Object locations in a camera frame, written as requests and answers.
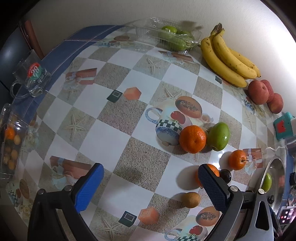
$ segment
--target blue gripper pad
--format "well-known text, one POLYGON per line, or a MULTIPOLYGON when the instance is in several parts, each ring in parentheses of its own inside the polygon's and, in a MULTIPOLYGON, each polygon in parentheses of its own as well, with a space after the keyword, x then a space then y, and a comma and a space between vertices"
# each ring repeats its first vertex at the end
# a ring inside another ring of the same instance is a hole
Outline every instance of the blue gripper pad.
POLYGON ((87 208, 103 177, 104 167, 100 163, 95 163, 86 176, 82 177, 85 178, 85 180, 80 189, 77 191, 74 204, 78 213, 87 208))
POLYGON ((224 213, 227 210, 228 199, 230 197, 226 182, 224 182, 222 178, 217 177, 207 164, 199 166, 198 178, 211 199, 215 209, 224 213))

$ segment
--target teal box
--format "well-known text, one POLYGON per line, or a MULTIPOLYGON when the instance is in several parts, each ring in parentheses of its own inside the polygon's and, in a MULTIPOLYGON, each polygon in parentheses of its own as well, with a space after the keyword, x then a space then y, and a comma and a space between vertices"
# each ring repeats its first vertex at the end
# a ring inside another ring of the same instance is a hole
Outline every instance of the teal box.
POLYGON ((286 112, 274 121, 274 129, 278 140, 293 136, 291 119, 293 119, 293 116, 290 112, 286 112))

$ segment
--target white wall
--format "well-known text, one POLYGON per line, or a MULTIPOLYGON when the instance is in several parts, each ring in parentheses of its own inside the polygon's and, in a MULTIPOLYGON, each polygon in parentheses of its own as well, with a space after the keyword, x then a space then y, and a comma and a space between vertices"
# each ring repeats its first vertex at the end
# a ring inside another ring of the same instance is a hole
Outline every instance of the white wall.
POLYGON ((41 0, 27 14, 45 54, 83 27, 151 16, 194 21, 202 37, 221 22, 227 45, 259 67, 282 95, 284 111, 296 116, 296 43, 260 0, 41 0))

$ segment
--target metal bowl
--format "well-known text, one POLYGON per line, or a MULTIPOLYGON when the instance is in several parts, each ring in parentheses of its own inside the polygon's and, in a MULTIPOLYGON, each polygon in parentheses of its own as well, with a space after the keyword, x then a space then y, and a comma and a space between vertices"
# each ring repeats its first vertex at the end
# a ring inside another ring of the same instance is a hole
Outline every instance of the metal bowl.
POLYGON ((285 168, 279 156, 274 156, 268 163, 265 172, 261 178, 258 179, 258 182, 255 186, 255 191, 261 188, 267 173, 271 175, 272 184, 266 194, 267 197, 274 195, 274 203, 271 205, 271 208, 273 209, 274 213, 277 214, 281 207, 285 188, 285 168))

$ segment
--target glass mug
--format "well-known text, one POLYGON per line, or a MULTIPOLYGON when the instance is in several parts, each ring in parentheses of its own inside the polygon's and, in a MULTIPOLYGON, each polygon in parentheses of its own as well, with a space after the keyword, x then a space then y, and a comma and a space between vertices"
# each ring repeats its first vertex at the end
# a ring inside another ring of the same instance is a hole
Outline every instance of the glass mug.
POLYGON ((45 85, 51 79, 50 73, 41 65, 41 60, 35 50, 31 50, 27 57, 22 59, 13 72, 16 80, 10 87, 10 94, 15 99, 24 99, 31 95, 37 97, 42 94, 45 85), (23 85, 28 93, 22 96, 15 96, 13 87, 16 84, 23 85))

